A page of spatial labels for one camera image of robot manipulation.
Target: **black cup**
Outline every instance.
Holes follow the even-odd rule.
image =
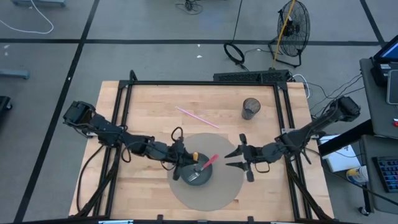
[[[247,98],[243,101],[242,118],[250,120],[258,111],[260,111],[261,104],[254,98]]]

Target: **wooden tabletop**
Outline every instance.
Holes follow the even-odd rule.
[[[302,83],[288,83],[289,96],[296,128],[311,122],[307,99]],[[99,93],[96,111],[111,120],[118,82],[103,82]],[[241,118],[242,103],[253,97],[260,101],[261,110],[255,117],[246,121]],[[284,110],[285,126],[287,116],[283,94],[280,93]],[[183,108],[219,126],[214,128],[192,118],[175,107]],[[118,116],[121,120],[123,106]],[[171,144],[170,134],[177,126],[184,130],[184,136],[196,133],[216,133],[237,146],[239,134],[244,133],[248,144],[263,146],[274,141],[280,134],[273,88],[269,86],[164,86],[134,85],[132,88],[128,132],[155,136],[157,141]],[[96,138],[87,142],[84,164],[99,148]],[[308,148],[318,150],[315,141]],[[80,206],[83,206],[98,186],[103,163],[104,149],[88,164],[81,182]],[[318,155],[308,153],[312,165],[303,158],[303,169],[307,189],[326,214],[333,217],[325,176]],[[166,170],[160,162],[143,157],[132,157],[131,163],[121,161],[114,193],[111,218],[156,219],[163,214],[166,220],[239,220],[253,216],[255,221],[293,221],[292,202],[285,161],[281,159],[270,164],[271,171],[260,174],[254,171],[255,182],[246,180],[238,196],[225,208],[213,212],[191,210],[179,202],[172,193]],[[266,164],[258,166],[266,169]],[[101,211],[105,207],[105,190]],[[297,190],[301,217],[304,217],[302,198]],[[76,193],[70,214],[76,214]]]

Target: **concrete floor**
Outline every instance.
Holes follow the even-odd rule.
[[[276,34],[277,11],[287,1],[243,1],[236,39],[271,40]],[[311,17],[312,41],[377,42],[359,0],[303,0]],[[398,34],[394,0],[366,0],[385,41]],[[49,35],[25,34],[0,24],[0,39],[79,39],[94,0],[66,0],[66,8],[41,6],[53,22]],[[200,1],[204,11],[189,16],[174,7],[175,0],[100,0],[88,39],[167,40],[231,39],[239,0]],[[0,2],[0,19],[20,29],[48,30],[49,25],[28,7]],[[309,45],[299,73],[327,93],[359,74],[359,59],[374,55],[380,46]],[[245,51],[264,45],[239,45]],[[0,223],[12,222],[50,124],[77,44],[17,44],[0,42],[0,68],[28,69],[29,80],[0,78],[0,95],[12,98],[14,108],[0,129]],[[251,52],[250,70],[267,70],[269,53]],[[281,64],[277,68],[287,68]],[[73,100],[95,105],[101,82],[127,79],[133,69],[140,80],[212,80],[214,73],[241,72],[224,54],[222,44],[85,44],[62,113]],[[350,90],[363,86],[360,80]],[[310,86],[313,106],[322,92]],[[369,118],[363,90],[350,95],[362,106],[352,123],[334,124],[328,133],[342,133]],[[317,112],[327,101],[319,104]],[[85,139],[59,120],[24,221],[67,217],[80,169]],[[395,223],[396,215],[376,212],[361,216],[362,191],[325,174],[335,217],[347,222]]]

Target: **electric fan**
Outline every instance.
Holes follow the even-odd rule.
[[[292,12],[289,15],[289,9],[292,4],[294,5]],[[276,61],[296,68],[301,65],[301,54],[307,46],[308,39],[310,38],[310,16],[308,15],[307,8],[299,1],[289,1],[278,13],[278,35],[282,32],[282,38],[279,44],[280,51],[291,57],[298,56],[299,64],[294,65],[281,60]],[[282,30],[286,18],[287,23],[285,28]],[[278,37],[268,43],[272,57],[275,57],[275,55],[271,45],[276,42],[277,39]]]

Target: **computer monitor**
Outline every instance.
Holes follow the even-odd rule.
[[[378,63],[398,62],[398,35],[388,42],[373,58]]]

